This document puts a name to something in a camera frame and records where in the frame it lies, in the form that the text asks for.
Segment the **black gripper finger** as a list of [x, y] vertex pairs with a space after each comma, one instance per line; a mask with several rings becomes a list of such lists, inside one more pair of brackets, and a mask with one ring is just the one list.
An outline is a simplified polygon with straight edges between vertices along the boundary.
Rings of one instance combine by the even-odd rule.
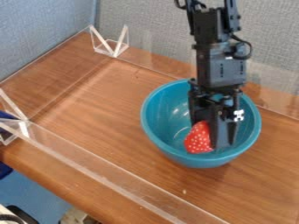
[[210, 109], [210, 141], [215, 150], [230, 147], [237, 140], [239, 123], [231, 107], [213, 105]]

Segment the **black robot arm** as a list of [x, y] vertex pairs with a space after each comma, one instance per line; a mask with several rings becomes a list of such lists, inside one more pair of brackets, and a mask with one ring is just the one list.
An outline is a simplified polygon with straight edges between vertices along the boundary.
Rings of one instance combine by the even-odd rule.
[[226, 148], [235, 142], [245, 110], [239, 106], [247, 82], [247, 60], [253, 45], [235, 33], [241, 31], [237, 0], [210, 8], [199, 0], [175, 6], [187, 11], [195, 39], [197, 76], [189, 80], [191, 122], [210, 126], [210, 145]]

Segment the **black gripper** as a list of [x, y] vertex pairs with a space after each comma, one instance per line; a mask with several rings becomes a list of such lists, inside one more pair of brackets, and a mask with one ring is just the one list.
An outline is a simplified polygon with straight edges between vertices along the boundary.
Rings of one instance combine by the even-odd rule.
[[191, 125], [210, 120], [213, 105], [231, 107], [238, 121], [242, 86], [247, 81], [245, 44], [195, 44], [193, 48], [197, 52], [197, 77], [189, 80]]

